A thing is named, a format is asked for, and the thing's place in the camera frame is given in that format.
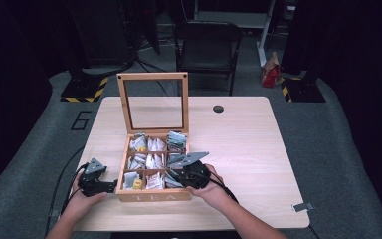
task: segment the black backdrop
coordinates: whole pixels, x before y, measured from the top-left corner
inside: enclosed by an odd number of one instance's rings
[[[323,42],[334,16],[339,40]],[[320,44],[331,49],[320,77],[336,92],[364,168],[382,202],[382,1],[299,1],[282,60],[284,72],[309,70]]]

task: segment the red snack bag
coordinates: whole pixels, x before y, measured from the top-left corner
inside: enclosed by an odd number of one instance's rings
[[[278,55],[276,52],[273,52],[272,57],[263,66],[262,87],[274,87],[280,74]]]

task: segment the person's right hand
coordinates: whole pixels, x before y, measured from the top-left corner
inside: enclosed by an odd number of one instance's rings
[[[210,164],[205,165],[212,172],[210,178],[223,183],[223,178],[217,174],[216,169]],[[206,187],[202,189],[195,189],[190,186],[188,186],[187,189],[192,195],[201,197],[207,204],[215,209],[219,209],[219,206],[225,201],[225,199],[230,199],[225,190],[212,181],[210,181]]]

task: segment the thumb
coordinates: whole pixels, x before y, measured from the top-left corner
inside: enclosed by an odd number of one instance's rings
[[[107,198],[107,192],[102,192],[94,196],[88,197],[88,202],[90,205],[95,205]]]

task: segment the background desk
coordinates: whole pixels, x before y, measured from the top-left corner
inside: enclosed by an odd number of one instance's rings
[[[221,105],[221,114],[213,106]],[[262,97],[189,98],[191,151],[210,151],[202,159],[216,167],[240,204],[276,228],[304,228],[302,198],[271,105]],[[120,170],[126,129],[120,98],[105,98],[95,118],[80,165],[93,157],[107,166],[103,181]],[[210,231],[234,229],[200,198],[181,202],[121,203],[115,195],[94,206],[76,230]]]

